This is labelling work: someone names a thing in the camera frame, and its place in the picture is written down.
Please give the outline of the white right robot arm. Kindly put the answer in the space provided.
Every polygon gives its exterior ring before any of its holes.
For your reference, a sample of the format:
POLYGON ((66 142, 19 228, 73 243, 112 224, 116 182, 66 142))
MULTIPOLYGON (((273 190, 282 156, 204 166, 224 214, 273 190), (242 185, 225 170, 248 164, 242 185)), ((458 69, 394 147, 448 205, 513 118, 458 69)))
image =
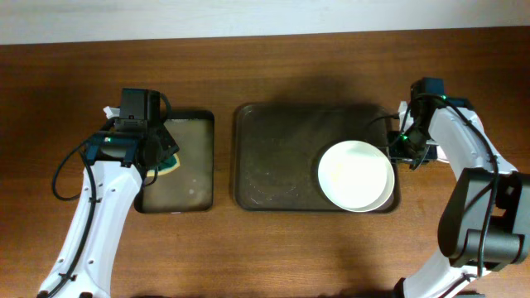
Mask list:
POLYGON ((431 149, 456 185, 438 223, 438 248, 395 297, 454 297, 473 281, 529 256, 529 176, 495 149, 468 99, 446 94, 442 79, 422 78, 399 108, 392 158, 415 170, 431 149))

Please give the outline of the white deep plate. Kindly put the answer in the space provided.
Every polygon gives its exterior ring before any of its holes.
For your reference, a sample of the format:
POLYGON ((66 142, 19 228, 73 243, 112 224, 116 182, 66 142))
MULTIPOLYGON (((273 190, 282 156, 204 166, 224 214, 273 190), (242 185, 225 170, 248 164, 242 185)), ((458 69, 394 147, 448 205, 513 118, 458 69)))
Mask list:
POLYGON ((387 155, 361 141, 338 142, 327 149, 318 162, 317 179, 331 203, 354 213, 386 204, 396 181, 387 155))

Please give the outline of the pinkish white plate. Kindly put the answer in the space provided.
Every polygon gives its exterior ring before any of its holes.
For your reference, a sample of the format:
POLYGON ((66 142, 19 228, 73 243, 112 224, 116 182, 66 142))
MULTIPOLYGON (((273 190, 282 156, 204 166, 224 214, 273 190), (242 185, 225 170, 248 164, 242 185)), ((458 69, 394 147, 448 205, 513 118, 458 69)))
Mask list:
POLYGON ((427 145, 429 145, 431 148, 434 148, 436 151, 436 160, 443 163, 449 163, 449 159, 446 156, 443 149, 439 146, 437 142, 434 142, 432 140, 427 142, 427 145))

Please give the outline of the green and yellow sponge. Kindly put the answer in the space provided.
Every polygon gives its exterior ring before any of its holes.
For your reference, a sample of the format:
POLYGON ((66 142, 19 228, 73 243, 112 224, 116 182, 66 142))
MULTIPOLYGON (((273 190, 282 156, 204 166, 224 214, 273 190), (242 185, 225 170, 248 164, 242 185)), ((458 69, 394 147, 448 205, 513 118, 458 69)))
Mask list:
POLYGON ((158 175, 167 175, 177 168, 181 166, 180 158, 175 153, 170 158, 164 160, 158 167, 157 167, 157 174, 158 175))

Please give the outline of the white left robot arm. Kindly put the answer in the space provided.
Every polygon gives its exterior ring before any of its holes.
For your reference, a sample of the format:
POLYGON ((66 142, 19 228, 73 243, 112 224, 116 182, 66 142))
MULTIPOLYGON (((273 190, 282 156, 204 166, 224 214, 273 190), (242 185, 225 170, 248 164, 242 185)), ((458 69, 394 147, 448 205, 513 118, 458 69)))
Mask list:
POLYGON ((114 258, 133 201, 154 184, 179 147, 165 126, 167 96, 125 88, 106 123, 72 150, 83 163, 83 184, 59 256, 39 297, 109 297, 114 258))

